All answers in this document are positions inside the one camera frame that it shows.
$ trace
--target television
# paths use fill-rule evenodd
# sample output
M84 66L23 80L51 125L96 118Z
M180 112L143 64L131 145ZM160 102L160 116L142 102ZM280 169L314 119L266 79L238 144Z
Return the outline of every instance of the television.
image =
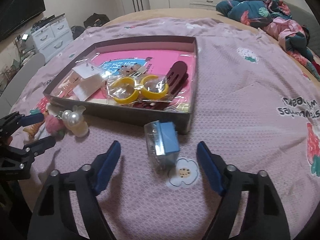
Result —
M44 11L44 0L13 0L1 16L0 41Z

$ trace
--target open box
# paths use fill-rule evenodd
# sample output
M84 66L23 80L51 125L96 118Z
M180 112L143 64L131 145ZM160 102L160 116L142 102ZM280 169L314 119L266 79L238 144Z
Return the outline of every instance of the open box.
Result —
M144 62L139 64L144 64L150 71L161 65L163 74L166 74L176 61L184 61L188 66L189 75L186 82L188 101L180 104L179 109L163 111L106 104L107 100L99 96L99 91L87 101L58 97L58 86L70 74L76 62L84 58L112 72L117 71L121 65L127 65L128 60L133 64L142 60ZM186 134L190 130L196 87L197 45L194 37L139 36L102 41L88 47L52 80L44 90L44 95L53 105L62 106L65 109L72 109L74 105L85 106L87 109L85 114L119 122L143 126L156 120L172 121L177 132Z

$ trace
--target yellow bangle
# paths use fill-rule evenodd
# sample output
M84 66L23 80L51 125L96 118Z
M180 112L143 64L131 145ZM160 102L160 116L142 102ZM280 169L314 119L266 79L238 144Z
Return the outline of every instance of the yellow bangle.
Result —
M158 78L158 76L156 76L156 75L148 75L148 76L144 77L140 82L140 84L143 85L143 88L141 89L141 94L147 99L158 100L158 99L163 98L168 93L169 86L168 86L167 83L165 83L164 90L161 91L160 93L155 93L155 92L148 91L144 87L145 83L147 83L151 79L156 79L156 78Z
M134 79L130 78L130 77L123 77L123 78L120 78L118 80L116 80L112 85L111 87L117 87L121 84L128 84L128 85L131 85L133 88L135 86L135 81ZM132 95L130 95L129 97L127 98L117 98L117 97L114 97L114 100L121 104L121 105L127 105L127 104L130 104L134 101L137 100L139 96L139 91L137 89L134 90L134 92L132 93Z

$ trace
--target pink fluffy ball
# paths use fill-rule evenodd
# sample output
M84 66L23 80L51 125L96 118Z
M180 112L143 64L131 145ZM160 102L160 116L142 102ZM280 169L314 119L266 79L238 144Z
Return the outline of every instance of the pink fluffy ball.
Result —
M55 135L60 130L64 129L64 123L62 120L58 119L57 117L54 117L53 115L47 116L45 119L45 129L48 133Z

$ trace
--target brown hair clip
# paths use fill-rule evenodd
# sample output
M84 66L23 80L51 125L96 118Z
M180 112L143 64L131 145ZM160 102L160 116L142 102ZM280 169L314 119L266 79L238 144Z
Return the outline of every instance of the brown hair clip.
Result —
M167 84L169 85L168 96L175 98L181 89L184 87L185 82L188 80L187 64L183 61L177 61L172 65L169 72L167 73ZM156 102L151 105L150 102L137 102L133 104L133 107L163 110L170 103L168 102Z

